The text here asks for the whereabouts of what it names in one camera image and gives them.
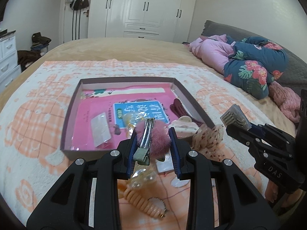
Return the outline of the right hand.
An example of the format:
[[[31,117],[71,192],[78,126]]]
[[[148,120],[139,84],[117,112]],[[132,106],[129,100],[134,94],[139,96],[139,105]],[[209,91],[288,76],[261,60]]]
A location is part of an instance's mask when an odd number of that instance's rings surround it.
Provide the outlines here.
[[[266,190],[265,190],[265,199],[273,203],[278,197],[278,186],[272,182],[268,181]]]

